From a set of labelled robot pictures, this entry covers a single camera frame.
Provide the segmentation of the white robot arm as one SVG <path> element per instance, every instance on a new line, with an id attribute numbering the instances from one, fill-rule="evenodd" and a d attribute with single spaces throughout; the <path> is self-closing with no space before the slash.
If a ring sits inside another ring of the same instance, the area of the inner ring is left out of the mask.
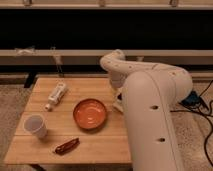
<path id="1" fill-rule="evenodd" d="M 100 59 L 122 107 L 133 171 L 184 171 L 170 108 L 193 88 L 188 71 L 162 63 L 125 59 L 117 49 Z"/>

